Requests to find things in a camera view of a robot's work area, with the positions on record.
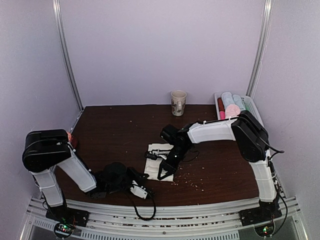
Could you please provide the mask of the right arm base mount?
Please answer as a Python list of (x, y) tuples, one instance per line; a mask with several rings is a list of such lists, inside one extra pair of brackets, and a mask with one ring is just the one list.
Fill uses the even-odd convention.
[(254, 226), (255, 233), (262, 238), (271, 237), (276, 231), (275, 219), (280, 218), (282, 212), (279, 209), (268, 210), (262, 207), (255, 207), (241, 210), (239, 218), (242, 226)]

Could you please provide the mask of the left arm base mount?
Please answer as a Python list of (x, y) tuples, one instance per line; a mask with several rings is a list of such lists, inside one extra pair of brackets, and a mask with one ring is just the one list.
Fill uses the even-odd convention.
[(89, 215), (88, 211), (68, 208), (64, 213), (52, 213), (47, 210), (45, 217), (56, 221), (53, 233), (60, 239), (66, 239), (75, 234), (79, 227), (87, 226)]

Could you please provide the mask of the cream towel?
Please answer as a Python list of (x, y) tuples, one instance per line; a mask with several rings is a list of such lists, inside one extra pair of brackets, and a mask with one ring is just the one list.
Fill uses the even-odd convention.
[[(172, 148), (173, 148), (173, 145), (170, 145), (168, 143), (151, 143), (148, 145), (147, 151), (157, 150), (157, 149), (171, 150)], [(148, 158), (145, 158), (145, 159), (146, 161), (145, 161), (144, 173), (149, 175), (147, 179), (153, 180), (153, 181), (159, 181), (158, 180), (159, 167), (163, 159), (157, 159), (157, 160), (151, 160)]]

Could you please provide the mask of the red white patterned bowl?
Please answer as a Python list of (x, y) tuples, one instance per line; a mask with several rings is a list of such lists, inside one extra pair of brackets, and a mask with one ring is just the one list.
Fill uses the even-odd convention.
[(68, 141), (71, 142), (72, 139), (73, 139), (72, 134), (70, 132), (68, 132), (68, 131), (66, 133), (67, 133)]

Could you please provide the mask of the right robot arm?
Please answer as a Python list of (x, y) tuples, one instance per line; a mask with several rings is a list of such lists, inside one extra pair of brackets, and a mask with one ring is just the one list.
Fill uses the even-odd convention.
[(228, 119), (189, 123), (181, 129), (168, 124), (160, 137), (172, 145), (172, 149), (159, 164), (158, 180), (173, 175), (193, 145), (235, 141), (242, 158), (249, 162), (258, 186), (260, 206), (256, 216), (266, 221), (276, 212), (280, 194), (270, 151), (280, 154), (281, 150), (270, 145), (268, 132), (250, 111), (243, 110), (238, 116)]

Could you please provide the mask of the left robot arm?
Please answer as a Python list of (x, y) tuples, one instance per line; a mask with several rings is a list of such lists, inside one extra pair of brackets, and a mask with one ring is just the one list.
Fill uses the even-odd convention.
[(64, 205), (65, 197), (57, 183), (55, 167), (62, 169), (92, 199), (117, 192), (129, 192), (142, 199), (151, 195), (143, 185), (148, 174), (139, 173), (123, 163), (112, 162), (103, 170), (93, 172), (79, 158), (63, 129), (30, 132), (25, 138), (22, 162), (33, 175), (46, 203), (52, 207), (53, 215), (61, 222), (69, 221), (72, 211)]

